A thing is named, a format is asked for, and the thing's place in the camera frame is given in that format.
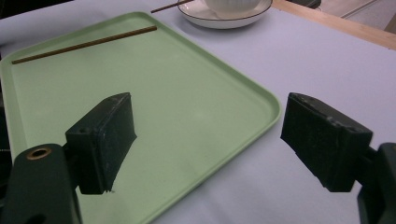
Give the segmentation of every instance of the table surface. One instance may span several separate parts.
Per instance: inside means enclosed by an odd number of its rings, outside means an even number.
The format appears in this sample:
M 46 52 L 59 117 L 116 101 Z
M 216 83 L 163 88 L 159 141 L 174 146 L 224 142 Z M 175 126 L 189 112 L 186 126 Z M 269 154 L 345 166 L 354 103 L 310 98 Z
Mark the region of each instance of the table surface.
M 0 52 L 171 3 L 76 0 L 7 18 Z M 311 95 L 371 129 L 371 147 L 394 142 L 395 35 L 311 11 L 275 0 L 261 20 L 232 30 L 193 25 L 177 8 L 153 17 L 273 92 L 283 108 L 289 92 Z M 279 138 L 282 123 L 154 223 L 360 223 L 360 185 L 350 193 L 324 189 Z

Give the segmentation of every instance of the light green plastic tray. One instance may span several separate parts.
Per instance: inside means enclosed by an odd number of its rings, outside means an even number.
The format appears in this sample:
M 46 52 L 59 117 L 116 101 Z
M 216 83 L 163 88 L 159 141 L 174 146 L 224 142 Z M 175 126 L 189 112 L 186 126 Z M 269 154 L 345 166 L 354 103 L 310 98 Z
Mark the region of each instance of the light green plastic tray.
M 28 63 L 11 61 L 151 25 L 158 30 Z M 83 221 L 147 223 L 279 118 L 274 95 L 145 13 L 130 13 L 9 55 L 1 78 L 12 153 L 65 143 L 110 95 L 130 92 L 134 141 L 113 192 L 78 195 Z

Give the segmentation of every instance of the chopstick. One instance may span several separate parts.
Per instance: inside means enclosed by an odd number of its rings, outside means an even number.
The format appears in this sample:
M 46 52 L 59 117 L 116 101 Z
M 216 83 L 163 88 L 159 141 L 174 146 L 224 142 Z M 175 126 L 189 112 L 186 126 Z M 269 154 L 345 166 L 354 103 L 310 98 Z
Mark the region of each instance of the chopstick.
M 52 56 L 52 55 L 61 54 L 61 53 L 65 53 L 65 52 L 68 52 L 68 51 L 76 50 L 76 49 L 84 49 L 84 48 L 87 48 L 87 47 L 90 47 L 90 46 L 103 44 L 103 43 L 106 43 L 106 42 L 122 39 L 122 38 L 129 37 L 129 36 L 132 36 L 132 35 L 141 35 L 141 34 L 144 34 L 144 33 L 147 33 L 147 32 L 155 31 L 155 30 L 157 30 L 157 26 L 150 26 L 150 27 L 146 27 L 146 28 L 143 28 L 143 29 L 126 32 L 126 33 L 123 33 L 123 34 L 120 34 L 120 35 L 112 35 L 112 36 L 108 36 L 108 37 L 105 37 L 105 38 L 101 38 L 101 39 L 93 40 L 93 41 L 90 41 L 90 42 L 86 42 L 86 43 L 83 43 L 83 44 L 78 44 L 78 45 L 75 45 L 75 46 L 67 47 L 67 48 L 64 48 L 64 49 L 56 49 L 54 51 L 50 51 L 50 52 L 46 52 L 46 53 L 37 54 L 37 55 L 34 55 L 34 56 L 30 56 L 30 57 L 18 59 L 18 60 L 12 61 L 11 63 L 12 64 L 26 63 L 26 62 L 30 62 L 32 60 L 41 59 L 41 58 L 49 57 L 49 56 Z
M 174 4 L 169 5 L 169 6 L 166 6 L 166 7 L 160 7 L 160 8 L 154 9 L 154 10 L 151 11 L 151 13 L 155 13 L 155 12 L 158 12 L 158 11 L 162 11 L 162 10 L 168 9 L 168 8 L 170 8 L 170 7 L 177 7 L 178 5 L 183 5 L 183 4 L 185 4 L 185 3 L 189 3 L 189 2 L 192 2 L 192 1 L 194 1 L 194 0 L 184 0 L 184 1 L 180 1 L 180 2 L 178 2 L 178 3 L 174 3 Z

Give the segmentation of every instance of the white cup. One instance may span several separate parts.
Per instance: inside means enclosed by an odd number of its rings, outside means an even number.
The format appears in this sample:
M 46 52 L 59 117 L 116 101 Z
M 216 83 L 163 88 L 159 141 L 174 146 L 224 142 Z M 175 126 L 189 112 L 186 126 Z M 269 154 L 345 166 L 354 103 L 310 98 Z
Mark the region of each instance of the white cup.
M 205 0 L 207 6 L 222 19 L 244 18 L 261 0 Z

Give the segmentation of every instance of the saucer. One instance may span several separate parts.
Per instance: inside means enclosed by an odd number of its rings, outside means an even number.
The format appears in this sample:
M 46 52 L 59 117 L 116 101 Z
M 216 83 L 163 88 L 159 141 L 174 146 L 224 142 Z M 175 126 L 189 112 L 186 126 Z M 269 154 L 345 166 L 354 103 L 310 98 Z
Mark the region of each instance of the saucer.
M 272 5 L 273 0 L 261 0 L 260 3 L 246 16 L 237 19 L 220 18 L 205 3 L 205 0 L 195 0 L 183 5 L 178 9 L 182 12 L 184 18 L 200 26 L 213 29 L 232 29 L 249 25 L 259 20 L 268 8 Z

